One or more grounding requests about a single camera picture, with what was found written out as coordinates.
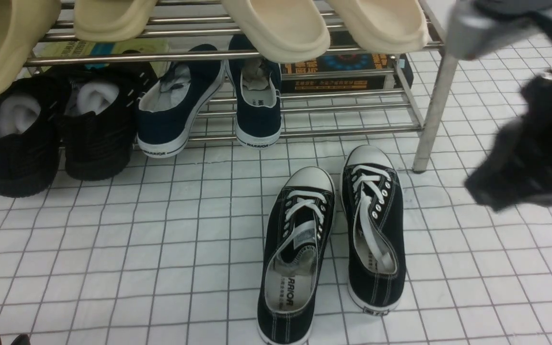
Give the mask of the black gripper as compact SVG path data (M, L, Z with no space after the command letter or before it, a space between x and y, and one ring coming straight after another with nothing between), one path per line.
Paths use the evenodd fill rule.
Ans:
M494 212L552 206L552 69L524 85L521 95L526 112L499 129L488 157L464 184L475 203Z

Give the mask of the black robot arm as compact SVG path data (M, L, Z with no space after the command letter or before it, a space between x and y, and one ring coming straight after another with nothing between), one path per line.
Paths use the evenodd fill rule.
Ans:
M447 50L474 60L527 38L552 41L552 0L461 0L453 7ZM500 212L521 204L552 206L552 67L521 95L527 110L500 127L488 157L465 186L478 205Z

